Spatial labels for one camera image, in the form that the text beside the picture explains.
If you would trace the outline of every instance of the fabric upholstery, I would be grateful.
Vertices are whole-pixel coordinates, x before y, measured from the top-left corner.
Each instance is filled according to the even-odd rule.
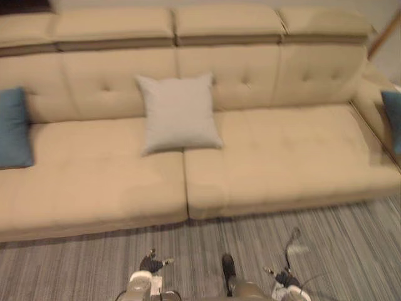
[[[374,66],[368,64],[363,80],[352,98],[352,104],[400,165],[401,156],[396,156],[393,151],[392,130],[384,109],[382,90],[396,91],[392,83]]]
[[[34,123],[78,120],[58,53],[0,58],[0,89],[23,87]]]
[[[181,152],[141,157],[145,119],[37,124],[36,165],[0,172],[0,241],[185,220]]]
[[[172,20],[165,8],[96,8],[63,11],[52,38],[57,42],[161,39],[172,45]]]
[[[213,73],[216,110],[267,107],[273,101],[278,46],[188,47],[177,52],[180,77]]]
[[[301,41],[302,37],[318,41],[325,36],[337,36],[338,41],[341,37],[360,41],[373,31],[364,16],[342,8],[287,6],[277,12],[286,28],[284,41]]]
[[[191,218],[399,193],[401,175],[348,104],[216,113],[221,150],[185,150]]]
[[[24,90],[0,91],[0,169],[33,164],[28,122]]]
[[[171,48],[71,52],[63,54],[63,63],[83,120],[143,117],[135,76],[177,77]]]
[[[278,41],[284,32],[277,14],[257,3],[182,6],[174,15],[180,45],[209,44],[208,37],[218,37],[217,43],[247,42],[247,36],[259,42]]]
[[[358,45],[283,45],[274,105],[348,102],[366,65]]]
[[[221,147],[213,119],[212,74],[157,81],[137,76],[146,103],[143,154],[182,147]]]
[[[392,128],[393,150],[396,155],[401,155],[401,93],[398,91],[382,91],[381,94]]]
[[[0,48],[50,44],[52,13],[0,16]]]

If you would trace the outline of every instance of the floor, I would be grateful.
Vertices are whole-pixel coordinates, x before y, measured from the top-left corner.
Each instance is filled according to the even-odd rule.
[[[301,238],[289,251],[313,300],[396,301],[401,296],[401,199],[349,206],[189,221],[53,240],[0,244],[0,300],[114,300],[149,249],[174,257],[161,271],[164,289],[185,299],[224,295],[221,255],[229,251],[237,274],[266,293],[267,266],[284,267],[293,227]]]

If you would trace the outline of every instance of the blue pillow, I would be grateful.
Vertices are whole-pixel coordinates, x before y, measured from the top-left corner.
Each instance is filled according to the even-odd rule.
[[[0,91],[0,168],[33,165],[22,88]]]
[[[401,155],[401,93],[382,91],[382,98],[393,132],[394,153]]]

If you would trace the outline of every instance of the sofa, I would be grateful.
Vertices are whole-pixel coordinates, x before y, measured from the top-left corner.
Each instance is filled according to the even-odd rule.
[[[0,90],[24,88],[34,166],[0,170],[0,241],[400,192],[380,98],[394,87],[367,61],[372,27],[356,12],[249,3],[86,9],[37,15],[44,32],[13,17],[18,25],[0,33]],[[135,76],[210,71],[223,147],[142,156]]]

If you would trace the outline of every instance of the throw pillow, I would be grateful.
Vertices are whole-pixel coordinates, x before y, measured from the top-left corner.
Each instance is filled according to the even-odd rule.
[[[382,98],[393,132],[394,153],[401,155],[401,93],[382,91]]]
[[[153,80],[137,76],[145,99],[143,155],[181,147],[222,147],[213,119],[212,75]]]
[[[0,168],[33,165],[22,88],[0,91]]]

